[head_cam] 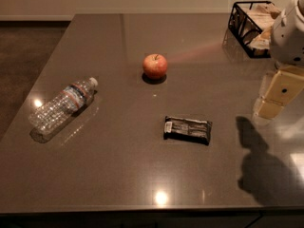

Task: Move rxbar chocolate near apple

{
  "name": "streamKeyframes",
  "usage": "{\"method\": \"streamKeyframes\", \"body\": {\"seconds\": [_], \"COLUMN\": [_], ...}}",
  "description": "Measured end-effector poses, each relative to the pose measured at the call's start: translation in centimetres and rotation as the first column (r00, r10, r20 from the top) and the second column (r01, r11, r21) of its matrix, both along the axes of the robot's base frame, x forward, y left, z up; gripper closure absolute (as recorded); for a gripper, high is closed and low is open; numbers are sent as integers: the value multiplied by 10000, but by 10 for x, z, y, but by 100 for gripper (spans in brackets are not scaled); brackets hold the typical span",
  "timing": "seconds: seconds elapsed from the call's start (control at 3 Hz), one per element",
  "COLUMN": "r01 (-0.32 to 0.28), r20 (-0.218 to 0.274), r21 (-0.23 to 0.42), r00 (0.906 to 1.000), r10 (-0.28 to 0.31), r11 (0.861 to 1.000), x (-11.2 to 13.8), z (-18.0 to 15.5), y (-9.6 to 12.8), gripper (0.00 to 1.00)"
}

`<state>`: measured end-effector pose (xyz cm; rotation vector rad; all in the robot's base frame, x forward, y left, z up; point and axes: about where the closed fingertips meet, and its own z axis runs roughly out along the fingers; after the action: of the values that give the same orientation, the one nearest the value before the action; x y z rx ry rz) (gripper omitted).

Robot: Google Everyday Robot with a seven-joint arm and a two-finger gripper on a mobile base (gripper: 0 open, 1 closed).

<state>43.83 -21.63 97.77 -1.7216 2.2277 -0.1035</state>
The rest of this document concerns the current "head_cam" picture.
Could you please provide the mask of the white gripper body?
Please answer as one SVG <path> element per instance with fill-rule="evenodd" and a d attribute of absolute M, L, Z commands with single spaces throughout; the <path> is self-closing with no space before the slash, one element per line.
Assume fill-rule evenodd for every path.
<path fill-rule="evenodd" d="M 281 64 L 304 67 L 304 0 L 291 0 L 275 19 L 270 53 Z"/>

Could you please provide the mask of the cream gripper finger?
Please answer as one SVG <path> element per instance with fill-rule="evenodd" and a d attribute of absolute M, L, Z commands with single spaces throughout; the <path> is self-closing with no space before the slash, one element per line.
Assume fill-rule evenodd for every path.
<path fill-rule="evenodd" d="M 271 120 L 275 118 L 283 108 L 284 106 L 282 104 L 259 97 L 255 101 L 253 111 L 258 117 Z"/>
<path fill-rule="evenodd" d="M 281 67 L 266 83 L 262 98 L 277 105 L 289 104 L 304 89 L 304 69 Z"/>

